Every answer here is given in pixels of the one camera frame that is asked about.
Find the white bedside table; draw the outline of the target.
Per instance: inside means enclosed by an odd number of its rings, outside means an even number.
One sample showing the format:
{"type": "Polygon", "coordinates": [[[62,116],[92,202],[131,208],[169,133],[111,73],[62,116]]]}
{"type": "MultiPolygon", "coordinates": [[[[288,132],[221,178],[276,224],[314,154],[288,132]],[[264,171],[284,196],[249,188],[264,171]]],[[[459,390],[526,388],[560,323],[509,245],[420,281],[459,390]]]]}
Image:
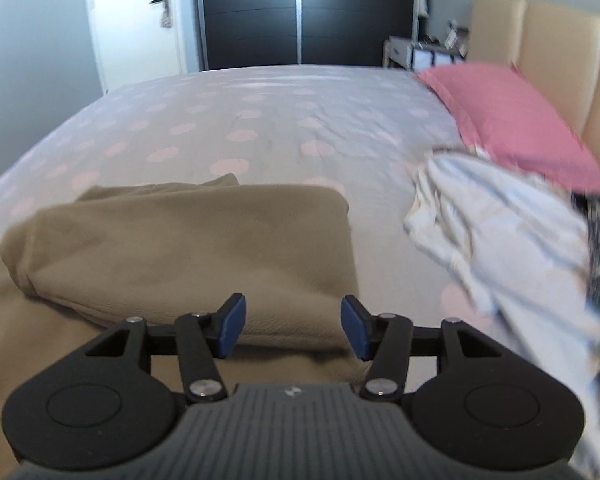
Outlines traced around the white bedside table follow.
{"type": "Polygon", "coordinates": [[[457,49],[446,49],[435,44],[390,36],[383,44],[383,68],[403,68],[420,72],[437,65],[464,63],[464,55],[457,49]]]}

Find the beige padded headboard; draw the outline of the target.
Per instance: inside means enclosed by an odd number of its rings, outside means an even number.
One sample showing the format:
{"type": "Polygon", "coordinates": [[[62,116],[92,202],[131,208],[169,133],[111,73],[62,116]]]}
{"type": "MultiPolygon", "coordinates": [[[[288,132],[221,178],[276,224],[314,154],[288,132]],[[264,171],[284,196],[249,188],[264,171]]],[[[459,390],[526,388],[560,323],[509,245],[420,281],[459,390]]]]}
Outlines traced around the beige padded headboard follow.
{"type": "Polygon", "coordinates": [[[600,14],[540,0],[473,0],[468,58],[516,67],[600,165],[600,14]]]}

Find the white door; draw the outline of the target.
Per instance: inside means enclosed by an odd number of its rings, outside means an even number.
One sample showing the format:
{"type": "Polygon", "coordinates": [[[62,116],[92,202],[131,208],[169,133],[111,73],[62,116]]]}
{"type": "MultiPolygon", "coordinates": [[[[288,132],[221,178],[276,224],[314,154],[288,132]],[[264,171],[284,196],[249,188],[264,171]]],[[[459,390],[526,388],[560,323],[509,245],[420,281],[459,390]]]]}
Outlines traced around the white door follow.
{"type": "Polygon", "coordinates": [[[86,0],[86,6],[103,92],[186,72],[177,0],[86,0]]]}

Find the pink pillow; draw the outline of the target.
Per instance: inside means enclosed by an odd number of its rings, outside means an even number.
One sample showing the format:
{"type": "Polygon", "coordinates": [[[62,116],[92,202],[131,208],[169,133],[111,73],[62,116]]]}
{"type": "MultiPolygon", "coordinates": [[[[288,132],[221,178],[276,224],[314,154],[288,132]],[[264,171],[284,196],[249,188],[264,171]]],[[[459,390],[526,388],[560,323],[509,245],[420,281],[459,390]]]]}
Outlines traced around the pink pillow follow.
{"type": "Polygon", "coordinates": [[[501,166],[565,190],[600,194],[600,166],[580,138],[517,70],[490,63],[434,66],[417,78],[455,119],[460,138],[501,166]]]}

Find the black sliding wardrobe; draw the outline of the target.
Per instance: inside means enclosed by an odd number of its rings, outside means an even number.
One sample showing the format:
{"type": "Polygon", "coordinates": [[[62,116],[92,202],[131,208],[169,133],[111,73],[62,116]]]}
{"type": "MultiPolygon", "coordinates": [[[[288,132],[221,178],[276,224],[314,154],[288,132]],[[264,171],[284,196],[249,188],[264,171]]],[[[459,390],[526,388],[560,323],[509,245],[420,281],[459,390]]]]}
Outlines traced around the black sliding wardrobe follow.
{"type": "Polygon", "coordinates": [[[413,36],[417,0],[199,0],[209,70],[268,65],[379,66],[413,36]]]}

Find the beige fleece jacket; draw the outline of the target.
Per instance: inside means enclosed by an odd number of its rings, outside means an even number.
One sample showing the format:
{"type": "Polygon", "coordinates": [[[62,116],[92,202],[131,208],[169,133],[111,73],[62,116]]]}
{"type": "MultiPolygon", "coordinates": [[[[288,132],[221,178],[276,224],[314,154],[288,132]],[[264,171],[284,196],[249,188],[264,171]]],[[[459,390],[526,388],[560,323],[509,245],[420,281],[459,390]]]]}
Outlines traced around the beige fleece jacket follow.
{"type": "Polygon", "coordinates": [[[94,186],[0,241],[0,479],[16,466],[1,430],[15,388],[133,315],[166,325],[235,292],[247,323],[219,370],[238,382],[360,382],[340,326],[358,291],[349,205],[332,188],[94,186]]]}

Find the polka dot bed sheet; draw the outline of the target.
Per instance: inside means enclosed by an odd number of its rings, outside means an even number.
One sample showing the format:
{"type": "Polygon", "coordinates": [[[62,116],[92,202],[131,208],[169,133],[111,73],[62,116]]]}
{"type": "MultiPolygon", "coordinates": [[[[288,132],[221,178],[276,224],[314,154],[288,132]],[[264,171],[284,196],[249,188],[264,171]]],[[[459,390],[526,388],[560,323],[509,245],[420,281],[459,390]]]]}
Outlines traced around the polka dot bed sheet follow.
{"type": "Polygon", "coordinates": [[[453,316],[486,334],[459,283],[408,238],[417,166],[460,148],[456,122],[403,70],[276,66],[133,84],[84,107],[0,177],[0,239],[38,209],[94,185],[309,184],[350,206],[362,302],[419,325],[453,316]]]}

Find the white crumpled garment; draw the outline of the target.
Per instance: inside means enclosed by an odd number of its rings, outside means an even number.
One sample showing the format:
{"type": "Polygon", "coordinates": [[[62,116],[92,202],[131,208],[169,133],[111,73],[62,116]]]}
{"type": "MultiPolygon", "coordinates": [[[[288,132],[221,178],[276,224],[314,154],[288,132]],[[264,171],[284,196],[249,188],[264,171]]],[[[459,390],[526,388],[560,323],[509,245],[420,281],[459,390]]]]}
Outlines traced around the white crumpled garment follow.
{"type": "Polygon", "coordinates": [[[586,422],[577,463],[600,479],[600,313],[587,297],[584,218],[542,178],[458,152],[413,173],[415,245],[460,281],[480,318],[502,318],[523,355],[567,385],[586,422]]]}

